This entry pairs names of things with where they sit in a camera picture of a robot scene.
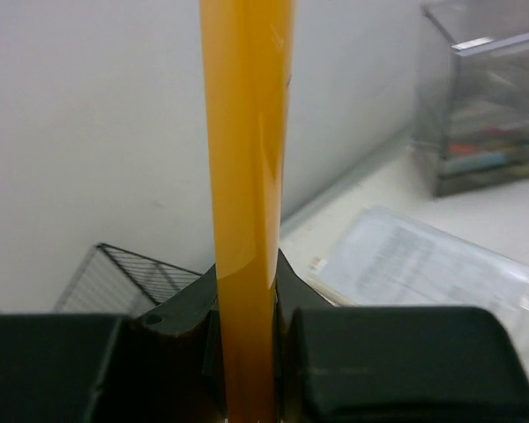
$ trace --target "wire rack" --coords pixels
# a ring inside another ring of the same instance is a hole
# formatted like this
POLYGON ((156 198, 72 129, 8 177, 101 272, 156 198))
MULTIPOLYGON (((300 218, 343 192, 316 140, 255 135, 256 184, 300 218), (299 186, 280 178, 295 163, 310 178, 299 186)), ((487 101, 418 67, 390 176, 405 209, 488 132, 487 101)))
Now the wire rack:
POLYGON ((102 243, 90 249, 53 311, 141 315, 200 276, 102 243))

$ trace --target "desk surface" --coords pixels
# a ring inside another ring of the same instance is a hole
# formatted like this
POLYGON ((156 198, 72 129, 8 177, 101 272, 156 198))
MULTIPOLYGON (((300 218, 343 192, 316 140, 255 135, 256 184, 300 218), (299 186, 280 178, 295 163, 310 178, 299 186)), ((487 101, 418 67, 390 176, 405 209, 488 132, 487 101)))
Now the desk surface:
MULTIPOLYGON (((409 149, 401 148, 372 173, 356 173, 331 188, 305 217, 284 225, 281 247, 301 278, 316 257, 335 241, 365 208, 383 205, 529 265, 529 181, 434 199, 415 168, 409 149)), ((529 372, 529 318, 512 334, 529 372)))

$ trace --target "orange liquid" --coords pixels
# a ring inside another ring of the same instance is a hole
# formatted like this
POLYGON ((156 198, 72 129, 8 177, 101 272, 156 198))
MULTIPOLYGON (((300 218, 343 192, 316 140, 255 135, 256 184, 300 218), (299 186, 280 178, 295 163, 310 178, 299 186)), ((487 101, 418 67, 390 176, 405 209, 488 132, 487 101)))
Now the orange liquid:
POLYGON ((276 421, 272 364, 292 0, 200 0, 230 423, 276 421))

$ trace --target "clear plastic box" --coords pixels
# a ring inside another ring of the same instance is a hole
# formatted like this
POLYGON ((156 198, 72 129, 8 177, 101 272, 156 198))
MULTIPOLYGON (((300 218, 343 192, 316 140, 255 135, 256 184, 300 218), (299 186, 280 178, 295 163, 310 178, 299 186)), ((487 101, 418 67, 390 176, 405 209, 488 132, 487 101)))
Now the clear plastic box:
POLYGON ((529 0, 421 9, 416 157, 432 190, 529 177, 529 0))

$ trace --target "yellow tube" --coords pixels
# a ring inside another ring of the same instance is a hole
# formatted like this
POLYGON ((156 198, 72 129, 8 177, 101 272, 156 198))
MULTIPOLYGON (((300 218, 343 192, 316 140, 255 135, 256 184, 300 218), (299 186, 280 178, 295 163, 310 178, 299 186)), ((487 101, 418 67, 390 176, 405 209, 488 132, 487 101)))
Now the yellow tube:
POLYGON ((292 0, 200 0, 230 423, 273 423, 272 314, 292 0))

